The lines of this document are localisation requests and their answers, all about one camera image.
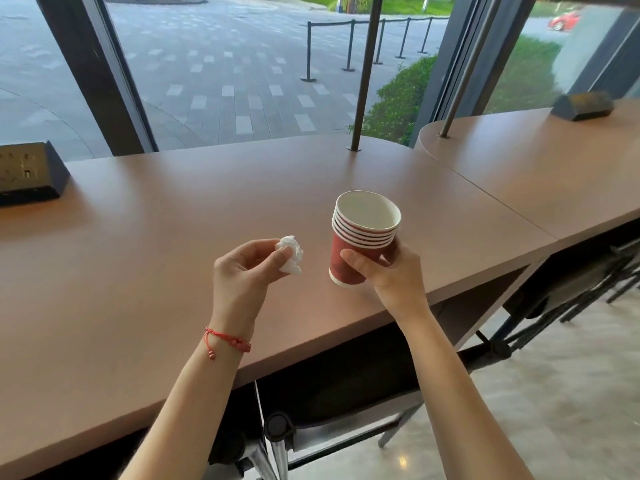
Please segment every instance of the crumpled tissue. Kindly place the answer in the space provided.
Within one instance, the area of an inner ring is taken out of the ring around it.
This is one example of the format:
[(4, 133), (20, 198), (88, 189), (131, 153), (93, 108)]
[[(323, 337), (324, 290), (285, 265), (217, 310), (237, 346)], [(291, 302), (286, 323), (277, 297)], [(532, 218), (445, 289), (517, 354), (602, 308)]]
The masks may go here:
[(296, 241), (296, 237), (293, 235), (288, 235), (283, 237), (279, 243), (276, 244), (276, 250), (282, 248), (291, 248), (293, 249), (293, 256), (285, 263), (284, 266), (280, 268), (283, 273), (289, 274), (302, 274), (302, 270), (298, 263), (302, 261), (302, 249), (300, 249), (300, 245)]

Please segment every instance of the road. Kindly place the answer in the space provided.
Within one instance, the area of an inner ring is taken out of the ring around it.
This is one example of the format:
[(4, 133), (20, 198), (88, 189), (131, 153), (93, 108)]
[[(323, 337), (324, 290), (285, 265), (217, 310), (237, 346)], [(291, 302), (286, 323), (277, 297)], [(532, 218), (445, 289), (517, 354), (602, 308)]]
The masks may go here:
[[(367, 24), (355, 26), (354, 72), (342, 70), (350, 27), (313, 27), (316, 81), (300, 80), (307, 22), (342, 22), (351, 15), (258, 0), (108, 8), (160, 149), (345, 132), (353, 121)], [(109, 156), (35, 0), (0, 0), (0, 13), (0, 144), (50, 139), (67, 161)], [(546, 23), (529, 20), (524, 33), (562, 42), (566, 34), (548, 31)], [(433, 21), (428, 54), (437, 53), (446, 24)], [(367, 107), (400, 64), (423, 56), (418, 50), (427, 22), (414, 20), (406, 58), (396, 58), (405, 26), (386, 23)]]

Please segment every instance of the gray floor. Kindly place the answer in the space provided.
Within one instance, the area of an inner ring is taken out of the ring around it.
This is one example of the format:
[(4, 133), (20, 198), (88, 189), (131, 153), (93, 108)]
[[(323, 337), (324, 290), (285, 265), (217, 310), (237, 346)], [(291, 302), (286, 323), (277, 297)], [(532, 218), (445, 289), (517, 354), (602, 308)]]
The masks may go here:
[[(263, 0), (184, 6), (108, 4), (160, 149), (345, 132), (355, 115), (367, 25), (312, 29), (313, 84), (306, 69), (307, 22), (366, 15), (309, 10)], [(425, 51), (437, 53), (446, 20), (435, 20)], [(423, 54), (426, 22), (386, 24), (382, 65), (373, 67), (367, 106), (402, 64)], [(564, 40), (544, 19), (527, 33)], [(0, 144), (50, 139), (66, 161), (111, 154), (35, 0), (0, 0)]]
[[(505, 317), (501, 310), (483, 331)], [(640, 291), (554, 324), (472, 378), (537, 480), (640, 478)], [(424, 408), (386, 448), (376, 442), (294, 470), (291, 480), (444, 480)]]

